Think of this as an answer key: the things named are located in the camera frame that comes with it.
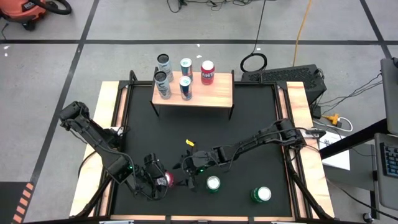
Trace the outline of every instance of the vacuum hose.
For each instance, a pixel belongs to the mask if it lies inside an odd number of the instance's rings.
[[[61,4],[65,6],[65,9],[57,9],[56,7],[51,7],[46,3],[42,3],[40,0],[29,0],[31,3],[42,7],[50,12],[60,14],[60,15],[69,15],[72,12],[72,8],[70,7],[69,3],[66,0],[58,0]]]

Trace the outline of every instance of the blue and silver can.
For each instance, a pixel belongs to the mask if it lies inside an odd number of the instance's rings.
[[[169,99],[172,96],[172,92],[166,73],[162,71],[156,72],[154,80],[156,83],[156,87],[159,90],[160,97],[165,100]]]
[[[191,87],[191,79],[187,76],[183,76],[180,78],[180,89],[181,89],[181,97],[183,100],[191,100],[192,98],[192,87]]]
[[[183,76],[188,76],[193,81],[193,73],[192,73],[192,60],[189,58],[184,58],[180,62],[181,71]]]
[[[157,64],[160,71],[163,71],[167,75],[169,82],[173,81],[173,70],[172,64],[170,63],[169,56],[167,54],[161,54],[157,56]]]

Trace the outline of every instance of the yellow extension cord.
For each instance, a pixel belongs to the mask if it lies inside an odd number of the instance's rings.
[[[304,24],[305,24],[305,20],[307,19],[307,15],[308,15],[308,12],[309,12],[309,10],[310,10],[311,3],[312,3],[312,0],[309,0],[308,6],[307,6],[307,10],[305,11],[305,14],[304,14],[303,22],[301,23],[300,29],[298,30],[297,39],[296,39],[296,44],[295,44],[295,47],[294,47],[293,67],[294,67],[294,64],[295,64],[295,62],[296,62],[297,46],[298,46],[298,44],[299,44],[299,39],[300,39],[301,30],[303,29]]]

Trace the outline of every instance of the red can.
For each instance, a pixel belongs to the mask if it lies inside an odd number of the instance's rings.
[[[204,61],[201,64],[201,82],[210,85],[214,81],[214,63],[212,61]]]

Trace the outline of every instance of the orange vacuum cleaner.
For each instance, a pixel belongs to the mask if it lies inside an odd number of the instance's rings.
[[[68,15],[72,8],[66,0],[58,0],[65,6],[59,9],[53,1],[45,0],[0,0],[0,17],[9,22],[17,22],[24,26],[26,30],[34,30],[35,23],[42,19],[46,11],[60,15]]]

